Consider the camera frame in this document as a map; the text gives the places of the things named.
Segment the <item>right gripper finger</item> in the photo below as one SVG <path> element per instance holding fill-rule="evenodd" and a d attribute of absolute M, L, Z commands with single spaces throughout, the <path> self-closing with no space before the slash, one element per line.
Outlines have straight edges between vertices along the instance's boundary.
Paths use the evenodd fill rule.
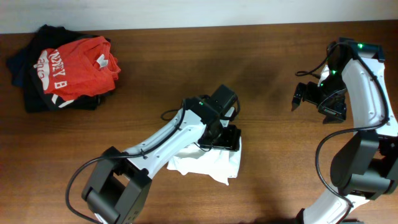
<path fill-rule="evenodd" d="M 338 123 L 342 123 L 342 120 L 334 116 L 325 116 L 323 120 L 323 124 L 338 124 Z"/>
<path fill-rule="evenodd" d="M 304 93 L 305 93 L 305 90 L 306 90 L 306 87 L 307 86 L 304 83 L 298 83 L 298 85 L 296 86 L 296 89 L 295 89 L 295 92 L 294 92 L 294 95 L 293 95 L 293 98 L 292 98 L 292 109 L 291 109 L 291 111 L 296 110 L 300 106 L 301 101 L 302 101 L 303 96 L 304 96 Z"/>

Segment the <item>white t-shirt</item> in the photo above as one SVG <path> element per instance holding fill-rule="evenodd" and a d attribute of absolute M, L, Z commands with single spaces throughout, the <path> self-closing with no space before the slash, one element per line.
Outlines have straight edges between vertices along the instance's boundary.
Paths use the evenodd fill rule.
<path fill-rule="evenodd" d="M 236 152 L 219 149 L 204 151 L 195 144 L 190 144 L 168 161 L 167 169 L 176 170 L 182 175 L 209 175 L 215 181 L 229 185 L 229 179 L 238 177 L 241 153 L 242 138 L 239 138 Z"/>

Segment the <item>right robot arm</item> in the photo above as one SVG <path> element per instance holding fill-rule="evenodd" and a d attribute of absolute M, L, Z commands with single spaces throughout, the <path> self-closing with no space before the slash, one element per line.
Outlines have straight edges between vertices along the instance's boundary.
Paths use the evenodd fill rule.
<path fill-rule="evenodd" d="M 299 83 L 292 108 L 316 106 L 324 123 L 345 121 L 351 110 L 352 138 L 335 154 L 330 179 L 317 201 L 301 209 L 295 223 L 346 223 L 365 203 L 397 188 L 397 119 L 384 80 L 385 56 L 380 45 L 339 38 L 326 58 L 309 72 L 317 82 Z"/>

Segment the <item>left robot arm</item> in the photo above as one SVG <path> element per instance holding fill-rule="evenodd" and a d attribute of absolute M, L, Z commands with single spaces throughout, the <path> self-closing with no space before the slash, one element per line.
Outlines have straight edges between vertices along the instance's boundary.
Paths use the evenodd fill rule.
<path fill-rule="evenodd" d="M 203 95 L 183 100 L 163 128 L 144 142 L 121 152 L 111 147 L 82 166 L 94 170 L 81 193 L 95 214 L 93 223 L 132 223 L 142 211 L 152 179 L 182 149 L 237 152 L 241 131 L 232 124 L 240 112 L 239 100 L 230 96 Z"/>

